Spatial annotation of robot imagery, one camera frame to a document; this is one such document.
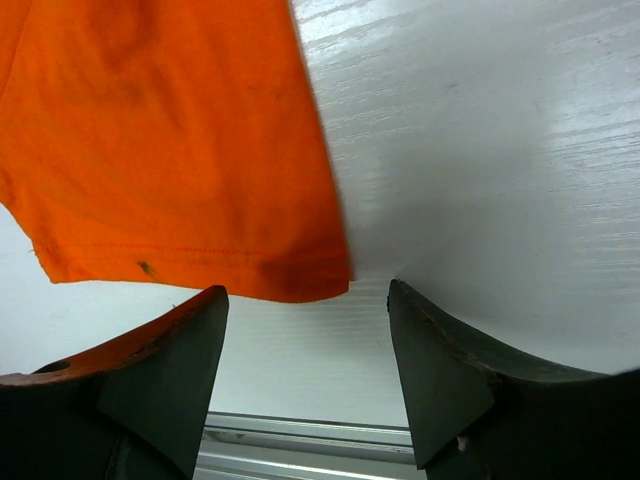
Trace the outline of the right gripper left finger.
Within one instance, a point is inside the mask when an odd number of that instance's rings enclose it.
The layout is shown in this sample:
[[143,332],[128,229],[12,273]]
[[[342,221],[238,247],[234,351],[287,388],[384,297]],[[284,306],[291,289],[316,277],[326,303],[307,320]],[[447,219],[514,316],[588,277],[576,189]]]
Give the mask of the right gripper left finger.
[[213,286],[94,348],[2,376],[2,478],[192,478],[228,309]]

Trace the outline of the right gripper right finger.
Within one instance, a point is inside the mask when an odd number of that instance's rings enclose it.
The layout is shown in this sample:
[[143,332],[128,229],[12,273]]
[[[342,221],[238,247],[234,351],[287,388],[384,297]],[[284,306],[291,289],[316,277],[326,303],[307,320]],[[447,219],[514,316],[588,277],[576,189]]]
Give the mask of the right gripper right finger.
[[418,469],[430,479],[635,479],[639,374],[515,349],[390,283],[387,310]]

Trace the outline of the orange t shirt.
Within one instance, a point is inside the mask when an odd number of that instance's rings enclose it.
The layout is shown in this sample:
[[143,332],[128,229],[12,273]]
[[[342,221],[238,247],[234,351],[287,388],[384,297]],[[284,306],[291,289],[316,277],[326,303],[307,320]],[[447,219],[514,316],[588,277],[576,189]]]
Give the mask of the orange t shirt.
[[5,1],[1,201],[54,283],[349,288],[286,1]]

